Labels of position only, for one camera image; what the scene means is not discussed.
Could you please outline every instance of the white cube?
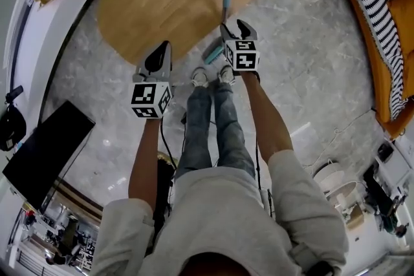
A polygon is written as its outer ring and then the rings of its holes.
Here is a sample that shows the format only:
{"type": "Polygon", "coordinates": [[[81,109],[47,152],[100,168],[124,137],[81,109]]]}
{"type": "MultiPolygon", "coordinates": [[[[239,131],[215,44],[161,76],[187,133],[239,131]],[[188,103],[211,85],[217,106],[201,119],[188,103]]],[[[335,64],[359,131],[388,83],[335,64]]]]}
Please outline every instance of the white cube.
{"type": "Polygon", "coordinates": [[[168,82],[134,83],[131,107],[139,118],[161,118],[171,99],[168,82]]]}
{"type": "Polygon", "coordinates": [[[236,71],[253,71],[259,66],[256,41],[227,40],[225,53],[227,61],[236,71]]]}

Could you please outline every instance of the marble floor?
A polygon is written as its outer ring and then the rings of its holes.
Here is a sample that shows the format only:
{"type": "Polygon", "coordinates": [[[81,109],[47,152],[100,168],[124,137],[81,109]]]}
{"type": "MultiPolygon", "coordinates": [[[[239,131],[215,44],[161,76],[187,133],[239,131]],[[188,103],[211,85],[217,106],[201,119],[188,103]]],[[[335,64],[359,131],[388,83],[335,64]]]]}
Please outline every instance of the marble floor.
{"type": "MultiPolygon", "coordinates": [[[[104,40],[96,24],[95,0],[65,49],[45,105],[43,119],[64,100],[90,116],[96,126],[66,175],[66,181],[97,203],[127,196],[129,175],[144,122],[129,108],[135,70],[104,40]]],[[[254,0],[229,20],[249,22],[259,34],[262,86],[285,120],[295,152],[307,171],[329,158],[360,174],[369,166],[384,133],[370,111],[374,105],[367,53],[347,0],[254,0]]],[[[184,128],[180,123],[192,91],[190,74],[218,30],[174,63],[175,97],[164,117],[164,133],[175,158],[180,157],[184,128]]],[[[214,67],[209,73],[214,75],[214,67]]],[[[234,103],[252,158],[255,129],[246,89],[234,85],[234,103]]],[[[210,154],[218,157],[215,127],[210,154]]],[[[160,151],[166,152],[161,137],[160,151]]],[[[269,185],[267,167],[261,176],[269,185]]]]}

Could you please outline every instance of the white sweatshirt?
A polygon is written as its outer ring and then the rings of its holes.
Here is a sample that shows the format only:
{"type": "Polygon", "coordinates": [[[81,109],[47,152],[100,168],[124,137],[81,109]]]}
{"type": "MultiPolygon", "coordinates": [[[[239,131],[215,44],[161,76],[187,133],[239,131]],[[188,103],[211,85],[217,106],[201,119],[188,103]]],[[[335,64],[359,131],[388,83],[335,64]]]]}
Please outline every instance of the white sweatshirt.
{"type": "Polygon", "coordinates": [[[145,258],[153,233],[150,206],[124,199],[105,207],[91,276],[178,276],[190,257],[206,252],[233,259],[251,276],[302,275],[290,254],[298,244],[339,274],[348,250],[341,216],[293,151],[274,154],[268,165],[277,223],[244,170],[192,171],[177,180],[174,210],[145,258]]]}

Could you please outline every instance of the white shoe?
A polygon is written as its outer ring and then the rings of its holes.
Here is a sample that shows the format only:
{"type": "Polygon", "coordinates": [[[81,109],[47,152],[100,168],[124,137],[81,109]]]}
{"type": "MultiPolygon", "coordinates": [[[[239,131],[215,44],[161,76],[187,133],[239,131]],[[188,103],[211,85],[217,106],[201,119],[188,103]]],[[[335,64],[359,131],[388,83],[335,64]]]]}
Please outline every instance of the white shoe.
{"type": "Polygon", "coordinates": [[[229,65],[224,66],[219,74],[220,83],[227,83],[233,85],[235,83],[235,78],[233,75],[233,68],[229,65]]]}
{"type": "Polygon", "coordinates": [[[196,68],[191,75],[191,82],[195,87],[207,87],[208,79],[206,70],[202,67],[196,68]]]}

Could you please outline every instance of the blue jeans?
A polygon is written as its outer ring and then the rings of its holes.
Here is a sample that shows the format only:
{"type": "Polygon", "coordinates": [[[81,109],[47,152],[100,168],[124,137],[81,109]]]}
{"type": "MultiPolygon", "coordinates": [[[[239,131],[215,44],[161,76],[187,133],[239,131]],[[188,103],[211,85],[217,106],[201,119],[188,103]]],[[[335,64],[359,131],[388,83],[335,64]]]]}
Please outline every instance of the blue jeans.
{"type": "MultiPolygon", "coordinates": [[[[232,94],[232,88],[227,83],[220,83],[213,93],[219,147],[217,166],[243,169],[255,178],[253,160],[245,147],[245,136],[237,121],[232,94]]],[[[196,87],[187,101],[186,141],[175,179],[189,171],[212,166],[207,143],[211,109],[212,99],[208,89],[196,87]]]]}

